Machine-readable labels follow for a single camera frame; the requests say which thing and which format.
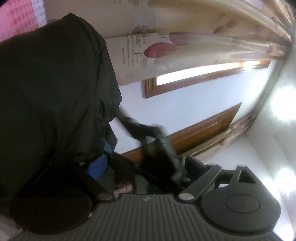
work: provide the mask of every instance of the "wooden window frame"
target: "wooden window frame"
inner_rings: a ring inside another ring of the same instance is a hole
[[[156,85],[156,77],[150,78],[147,80],[143,80],[143,96],[146,99],[146,98],[163,94],[172,90],[180,89],[186,86],[195,85],[195,84],[210,81],[210,80],[215,80],[218,78],[238,74],[241,72],[268,68],[269,64],[270,64],[270,61],[260,61],[258,65],[254,66],[251,69],[245,68],[245,67],[227,69],[227,70],[217,71],[209,74],[203,74],[200,76],[195,76],[195,77],[191,77],[183,80],[178,80],[178,81],[174,81],[174,82],[167,83],[164,85],[159,85],[159,86]]]

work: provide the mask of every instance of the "wooden panel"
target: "wooden panel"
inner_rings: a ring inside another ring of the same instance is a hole
[[[240,105],[241,103],[195,125],[173,133],[167,139],[176,150],[176,153],[178,155],[182,154],[225,131],[235,117]],[[134,162],[141,161],[141,147],[128,151],[123,155]]]
[[[147,80],[143,81],[144,98],[149,98],[149,97],[152,97],[155,95],[159,95],[159,94],[169,92],[172,90],[180,89],[180,88],[183,88],[186,86],[202,83],[205,81],[215,80],[215,79],[218,79],[221,77],[226,77],[226,76],[238,74],[238,73],[244,72],[244,71],[251,71],[251,70],[255,70],[255,69],[268,68],[269,64],[270,64],[270,61],[260,61],[260,64],[254,66],[254,68],[252,68],[252,69],[248,69],[245,67],[238,67],[235,69],[227,69],[227,70],[217,71],[214,73],[195,76],[195,77],[188,78],[188,79],[178,80],[175,82],[171,82],[171,83],[159,85],[159,86],[156,85],[156,77],[154,77],[154,78],[147,79]]]

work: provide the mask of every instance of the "red leaf print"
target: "red leaf print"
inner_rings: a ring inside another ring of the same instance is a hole
[[[193,33],[187,33],[187,32],[171,32],[170,35],[170,41],[177,46],[185,46],[192,42],[194,38]]]
[[[148,58],[160,58],[173,53],[178,47],[169,43],[152,44],[144,51],[144,55]]]

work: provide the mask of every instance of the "metal screw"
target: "metal screw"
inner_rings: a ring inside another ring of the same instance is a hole
[[[102,201],[109,201],[112,199],[112,195],[110,193],[101,193],[98,198]]]
[[[194,198],[194,196],[191,193],[181,193],[179,195],[179,198],[184,201],[188,201],[188,200],[192,200]]]

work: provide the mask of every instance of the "green jacket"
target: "green jacket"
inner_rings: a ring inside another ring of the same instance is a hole
[[[45,163],[90,163],[121,94],[104,39],[69,14],[0,43],[0,197],[16,192]]]

